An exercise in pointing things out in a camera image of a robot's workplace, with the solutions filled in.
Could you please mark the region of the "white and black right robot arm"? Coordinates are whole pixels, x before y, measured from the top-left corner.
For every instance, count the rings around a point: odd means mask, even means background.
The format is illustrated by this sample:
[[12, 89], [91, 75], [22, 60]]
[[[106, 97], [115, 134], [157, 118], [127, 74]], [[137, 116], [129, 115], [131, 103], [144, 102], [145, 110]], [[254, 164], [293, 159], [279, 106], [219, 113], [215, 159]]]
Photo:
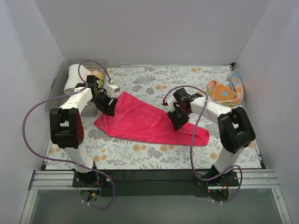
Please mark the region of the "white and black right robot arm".
[[197, 114], [198, 118], [206, 118], [219, 129], [222, 149], [216, 162], [205, 175], [194, 172], [194, 177], [199, 182], [209, 182], [222, 185], [228, 180], [236, 161], [242, 151], [255, 140], [256, 134], [252, 124], [242, 107], [229, 108], [209, 99], [207, 93], [200, 90], [198, 93], [189, 94], [185, 90], [187, 85], [171, 89], [172, 99], [163, 98], [162, 104], [169, 108], [167, 116], [177, 131], [186, 125], [190, 114]]

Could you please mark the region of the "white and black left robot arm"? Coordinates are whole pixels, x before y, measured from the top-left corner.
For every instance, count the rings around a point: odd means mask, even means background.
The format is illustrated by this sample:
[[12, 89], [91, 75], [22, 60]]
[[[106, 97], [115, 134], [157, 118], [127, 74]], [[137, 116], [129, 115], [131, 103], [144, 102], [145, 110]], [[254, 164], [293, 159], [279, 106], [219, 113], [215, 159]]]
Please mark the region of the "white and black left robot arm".
[[62, 106], [50, 110], [52, 143], [63, 149], [75, 162], [74, 173], [90, 187], [96, 186], [103, 175], [95, 172], [95, 162], [80, 146], [84, 140], [81, 113], [88, 103], [93, 103], [103, 114], [113, 117], [117, 103], [114, 94], [120, 91], [115, 84], [100, 88], [99, 81], [98, 77], [88, 75], [85, 83], [81, 81], [76, 84], [72, 96]]

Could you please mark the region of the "red microfiber towel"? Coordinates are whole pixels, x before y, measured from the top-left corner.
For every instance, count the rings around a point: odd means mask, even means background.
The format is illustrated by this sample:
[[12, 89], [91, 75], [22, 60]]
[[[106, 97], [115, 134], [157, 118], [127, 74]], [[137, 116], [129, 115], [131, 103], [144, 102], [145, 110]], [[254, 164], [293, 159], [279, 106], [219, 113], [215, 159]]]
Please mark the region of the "red microfiber towel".
[[110, 117], [101, 114], [94, 125], [118, 139], [182, 146], [190, 145], [194, 131], [191, 123], [175, 131], [165, 111], [125, 91], [118, 97], [115, 115]]

